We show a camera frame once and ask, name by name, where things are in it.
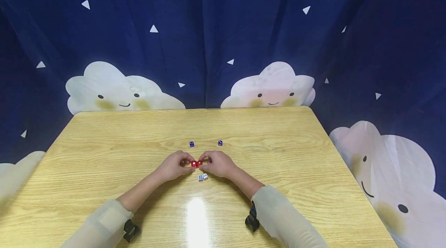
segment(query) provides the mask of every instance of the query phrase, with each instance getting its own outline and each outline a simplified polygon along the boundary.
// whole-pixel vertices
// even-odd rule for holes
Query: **black device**
[[[245,219],[245,224],[252,232],[255,232],[260,227],[260,222],[257,220],[256,205],[253,201],[251,203],[252,207],[249,210],[249,215]]]
[[[127,242],[132,242],[135,237],[141,232],[140,228],[132,222],[132,219],[127,220],[124,224],[124,236],[123,238]]]

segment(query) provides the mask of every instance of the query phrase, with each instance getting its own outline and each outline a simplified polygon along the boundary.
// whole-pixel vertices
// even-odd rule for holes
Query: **sleeve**
[[[252,201],[256,205],[257,219],[262,227],[285,247],[328,248],[311,223],[274,187],[261,187]]]
[[[133,217],[119,201],[109,200],[88,216],[61,248],[115,248],[124,235],[124,224]]]

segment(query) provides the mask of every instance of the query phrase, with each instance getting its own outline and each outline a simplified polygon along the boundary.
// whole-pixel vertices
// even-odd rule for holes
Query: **dark blue curtain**
[[[399,247],[446,242],[446,0],[0,7],[0,163],[84,110],[308,105]]]

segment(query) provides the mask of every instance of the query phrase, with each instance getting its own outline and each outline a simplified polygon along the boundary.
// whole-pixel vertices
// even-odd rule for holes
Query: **finger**
[[[199,169],[203,172],[210,172],[208,165],[201,165],[201,166],[199,166]]]
[[[199,161],[203,161],[206,158],[210,158],[212,156],[212,151],[206,151],[205,153],[201,154],[200,158],[198,158]]]
[[[194,172],[194,171],[195,171],[195,168],[193,168],[193,167],[184,167],[181,170],[182,174],[190,174],[191,172]]]
[[[194,161],[195,159],[191,156],[191,154],[187,153],[187,152],[183,152],[181,154],[181,159],[183,160],[189,160],[189,163]]]

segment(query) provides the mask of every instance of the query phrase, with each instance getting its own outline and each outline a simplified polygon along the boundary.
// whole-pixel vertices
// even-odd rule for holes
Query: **wooden table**
[[[196,159],[223,150],[284,193],[330,247],[396,247],[308,107],[79,113],[0,216],[0,247],[58,247],[179,149]],[[234,184],[213,176],[199,183],[201,173],[149,197],[129,247],[282,247],[263,228],[246,228],[249,201]]]

